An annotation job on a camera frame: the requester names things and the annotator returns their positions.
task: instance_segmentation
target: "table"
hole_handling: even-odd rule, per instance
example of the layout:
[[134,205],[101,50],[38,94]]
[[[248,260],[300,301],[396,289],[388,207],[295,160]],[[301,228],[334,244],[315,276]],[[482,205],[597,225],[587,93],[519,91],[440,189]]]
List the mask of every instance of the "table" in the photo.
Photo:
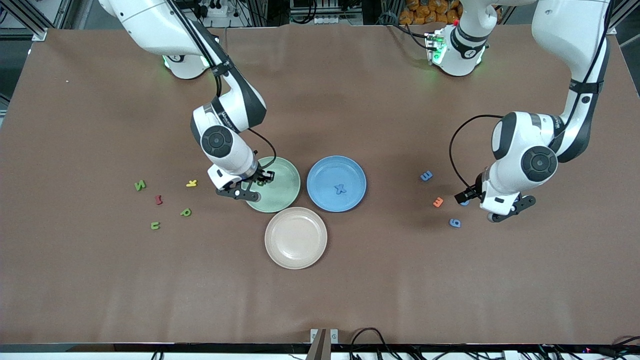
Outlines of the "table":
[[[570,74],[529,26],[497,26],[465,78],[429,67],[395,29],[220,35],[268,105],[256,130],[303,189],[317,160],[341,154],[367,174],[362,203],[327,213],[301,191],[293,206],[322,217],[328,247],[308,269],[280,268],[264,248],[273,215],[217,197],[191,136],[212,77],[173,77],[124,31],[51,30],[0,131],[0,341],[299,342],[318,327],[347,341],[375,326],[393,343],[609,343],[640,332],[640,101],[615,39],[587,151],[531,192],[535,207],[491,224],[476,202],[454,202],[463,187],[447,145],[474,115],[562,111]],[[458,137],[469,180],[493,161],[494,124]]]

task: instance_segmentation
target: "plate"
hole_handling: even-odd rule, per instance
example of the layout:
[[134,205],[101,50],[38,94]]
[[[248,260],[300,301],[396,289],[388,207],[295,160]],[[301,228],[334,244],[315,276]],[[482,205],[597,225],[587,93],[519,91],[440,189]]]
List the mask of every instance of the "plate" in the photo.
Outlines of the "plate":
[[276,264],[298,270],[318,261],[326,248],[326,238],[326,226],[316,213],[289,208],[271,219],[264,232],[264,245]]
[[345,156],[329,156],[318,161],[307,177],[311,200],[321,209],[334,213],[353,209],[366,191],[364,171]]
[[[258,160],[261,165],[269,163],[272,156]],[[260,200],[247,201],[247,204],[263,213],[277,213],[291,205],[300,193],[300,174],[298,169],[286,159],[276,158],[266,170],[273,171],[273,181],[263,186],[254,183],[251,190],[260,193]]]

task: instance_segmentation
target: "white plate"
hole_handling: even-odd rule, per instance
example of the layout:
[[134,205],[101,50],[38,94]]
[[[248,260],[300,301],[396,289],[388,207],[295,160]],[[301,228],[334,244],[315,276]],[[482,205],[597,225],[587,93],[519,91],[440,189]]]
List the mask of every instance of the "white plate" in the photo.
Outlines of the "white plate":
[[307,208],[277,213],[264,232],[267,253],[283,268],[297,270],[313,265],[326,248],[326,226]]

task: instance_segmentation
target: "blue plate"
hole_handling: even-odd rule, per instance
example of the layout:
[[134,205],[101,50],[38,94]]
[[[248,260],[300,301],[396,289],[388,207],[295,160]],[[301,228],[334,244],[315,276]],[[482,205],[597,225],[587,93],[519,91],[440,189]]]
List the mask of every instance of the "blue plate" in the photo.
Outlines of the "blue plate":
[[340,213],[353,209],[364,197],[367,178],[357,162],[344,156],[318,161],[307,177],[307,192],[321,209]]

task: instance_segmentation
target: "green plate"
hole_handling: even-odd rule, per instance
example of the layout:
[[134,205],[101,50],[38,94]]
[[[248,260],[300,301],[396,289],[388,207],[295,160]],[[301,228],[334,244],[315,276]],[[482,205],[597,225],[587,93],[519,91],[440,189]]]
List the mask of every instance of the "green plate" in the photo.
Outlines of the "green plate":
[[[261,165],[269,163],[272,156],[258,160]],[[254,183],[251,190],[260,193],[260,200],[247,201],[247,204],[257,211],[263,213],[277,213],[284,210],[293,203],[300,193],[300,174],[298,169],[288,160],[276,158],[267,170],[273,171],[275,177],[272,182],[264,186]]]

